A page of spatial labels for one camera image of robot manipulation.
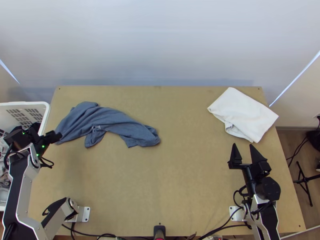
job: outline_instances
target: light strip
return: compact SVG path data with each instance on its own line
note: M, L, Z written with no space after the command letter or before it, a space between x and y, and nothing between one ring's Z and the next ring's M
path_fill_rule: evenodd
M282 91L282 93L280 93L280 95L272 102L272 104L269 105L269 107L271 107L276 100L278 100L282 94L284 94L286 92L286 90L288 90L289 87L291 87L292 84L294 84L294 82L304 73L305 70L308 69L308 67L310 67L310 65L320 56L320 51L313 57L313 59L308 63L308 65L298 74L298 76L296 76L296 78Z
M15 78L15 76L10 72L10 70L7 68L7 66L3 63L3 61L0 59L0 65L8 72L8 74L10 74L14 80L20 84L20 82Z

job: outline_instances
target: black tripod leg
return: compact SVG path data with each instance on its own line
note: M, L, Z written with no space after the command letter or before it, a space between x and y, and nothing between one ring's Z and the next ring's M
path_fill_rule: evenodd
M299 176L298 176L298 180L295 180L293 182L299 184L302 187L302 189L308 195L310 206L313 207L312 200L311 200L311 195L310 195L310 191L309 191L309 187L308 187L308 179L305 177L299 162L297 161L296 163L297 163L298 168L299 168Z

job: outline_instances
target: white bracket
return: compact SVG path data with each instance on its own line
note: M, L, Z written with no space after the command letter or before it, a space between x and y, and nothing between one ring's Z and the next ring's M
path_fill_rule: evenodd
M65 222L87 222L90 216L90 207L78 207L79 213L73 218L66 220Z

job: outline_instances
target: wooden floor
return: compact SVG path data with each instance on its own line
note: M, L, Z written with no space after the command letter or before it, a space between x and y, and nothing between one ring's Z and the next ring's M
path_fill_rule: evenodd
M292 156L296 147L300 144L300 142L305 137L305 131L297 131L297 130L279 130L278 135L282 144L282 148L286 158ZM296 180L298 178L298 167L296 165L296 161L299 161L305 175L313 176L318 174L315 170L316 165L320 161L320 152L315 150L309 142L307 142L299 152L299 154L294 158L292 165L290 166L290 172L292 179ZM303 189L299 185L295 185L296 193L298 195L300 207L303 213L304 221L306 224L306 228L311 228L316 225L320 225L320 201L318 200L320 197L320 179L313 180L309 182L309 189L311 192L311 197L313 200L314 206L311 207L309 205L308 197ZM243 240L254 240L252 235L247 236L224 236L224 238L232 240L232 239L243 239ZM76 236L76 240L94 240L95 237L82 237ZM127 238L127 240L138 240L140 238ZM290 238L288 240L318 240L320 239L320 228L316 230L311 230L309 232L305 232ZM54 240L71 240L70 236L56 236Z

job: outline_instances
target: tripod stand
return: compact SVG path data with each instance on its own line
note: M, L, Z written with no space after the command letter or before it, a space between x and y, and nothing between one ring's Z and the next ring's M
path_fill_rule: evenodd
M306 178L306 176L304 175L304 173L302 171L302 168L301 168L299 162L297 161L296 163L297 163L298 168L299 168L299 176L298 176L298 180L295 180L293 182L299 184L302 187L302 189L308 195L310 206L313 207L311 196L310 196L310 191L309 191L309 188L308 188L308 182L311 181L311 180L320 178L320 174L317 174L317 175L314 175L312 177Z

